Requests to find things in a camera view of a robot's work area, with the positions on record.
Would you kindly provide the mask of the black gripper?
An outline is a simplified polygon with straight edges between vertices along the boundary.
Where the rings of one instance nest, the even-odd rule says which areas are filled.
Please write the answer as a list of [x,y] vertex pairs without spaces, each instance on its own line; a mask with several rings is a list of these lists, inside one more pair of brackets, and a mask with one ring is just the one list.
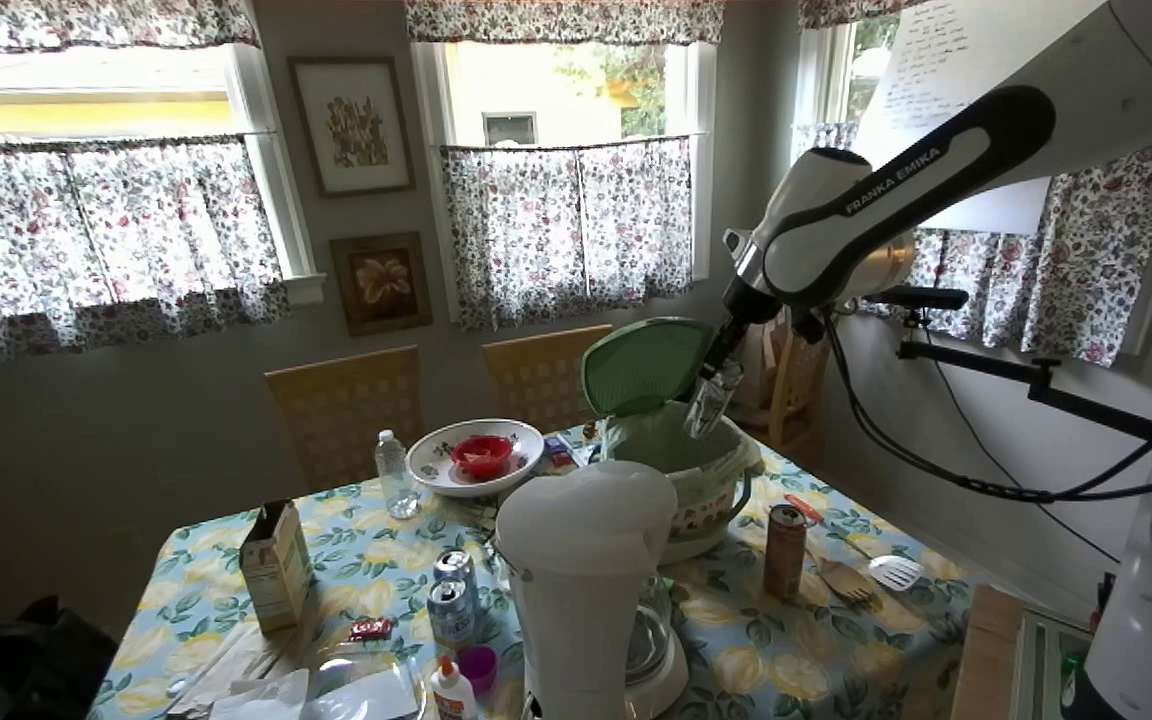
[[763,323],[779,311],[779,300],[743,286],[743,281],[734,281],[729,296],[726,296],[726,320],[699,360],[699,378],[711,380],[726,371],[726,366],[735,356],[743,334],[752,323]]

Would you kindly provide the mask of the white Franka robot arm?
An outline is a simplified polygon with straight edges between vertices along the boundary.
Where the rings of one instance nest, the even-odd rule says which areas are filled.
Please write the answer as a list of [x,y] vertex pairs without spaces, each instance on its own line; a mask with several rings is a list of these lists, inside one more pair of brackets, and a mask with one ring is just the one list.
[[[747,323],[779,308],[824,334],[861,259],[975,192],[1070,172],[1152,136],[1152,0],[1103,0],[1020,71],[947,116],[901,157],[805,151],[752,231],[734,245],[729,311],[699,360],[699,390],[729,378]],[[1128,566],[1089,644],[1072,720],[1152,720],[1152,481]]]

